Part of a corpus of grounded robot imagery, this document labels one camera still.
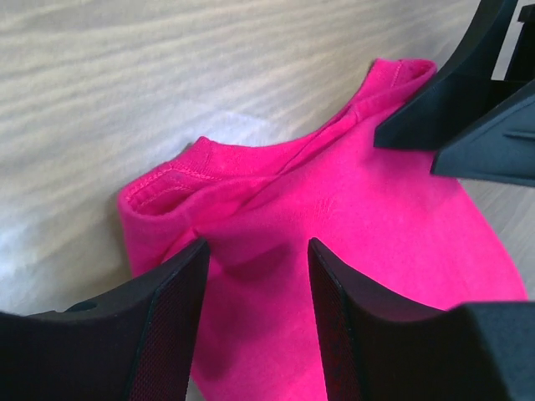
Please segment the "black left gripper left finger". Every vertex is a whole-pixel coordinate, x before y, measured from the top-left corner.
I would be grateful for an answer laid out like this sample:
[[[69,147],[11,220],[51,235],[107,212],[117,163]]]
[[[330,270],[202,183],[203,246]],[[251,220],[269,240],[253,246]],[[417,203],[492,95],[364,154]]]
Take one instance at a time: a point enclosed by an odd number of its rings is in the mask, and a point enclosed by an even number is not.
[[[206,288],[203,240],[63,312],[1,316],[4,400],[182,400]]]

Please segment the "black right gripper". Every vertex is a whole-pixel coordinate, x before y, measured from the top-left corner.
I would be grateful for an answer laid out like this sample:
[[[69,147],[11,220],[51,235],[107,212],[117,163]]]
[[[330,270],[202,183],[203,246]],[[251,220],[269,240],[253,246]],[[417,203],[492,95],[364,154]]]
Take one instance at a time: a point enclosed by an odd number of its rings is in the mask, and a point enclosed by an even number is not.
[[[439,150],[434,175],[533,186],[534,1],[516,6],[481,1],[453,54],[379,125],[374,146]],[[515,15],[522,28],[507,70],[492,77]]]

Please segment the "pink t-shirt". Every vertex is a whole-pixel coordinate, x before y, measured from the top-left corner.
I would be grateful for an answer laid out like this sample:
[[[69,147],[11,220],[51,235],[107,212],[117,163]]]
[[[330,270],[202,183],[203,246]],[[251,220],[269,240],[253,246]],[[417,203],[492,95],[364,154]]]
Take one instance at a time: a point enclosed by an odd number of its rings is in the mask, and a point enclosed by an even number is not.
[[[207,400],[324,400],[307,248],[431,307],[524,301],[512,258],[428,152],[373,146],[375,128],[436,72],[374,62],[322,128],[278,145],[200,138],[128,184],[118,210],[134,275],[203,238],[211,251],[192,377]]]

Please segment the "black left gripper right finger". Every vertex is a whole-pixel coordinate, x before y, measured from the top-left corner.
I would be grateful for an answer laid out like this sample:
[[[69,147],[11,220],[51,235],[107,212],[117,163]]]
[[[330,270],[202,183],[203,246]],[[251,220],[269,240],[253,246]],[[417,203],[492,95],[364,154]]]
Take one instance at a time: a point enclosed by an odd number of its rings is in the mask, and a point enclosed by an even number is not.
[[[531,400],[532,302],[412,301],[308,244],[318,343],[330,400]]]

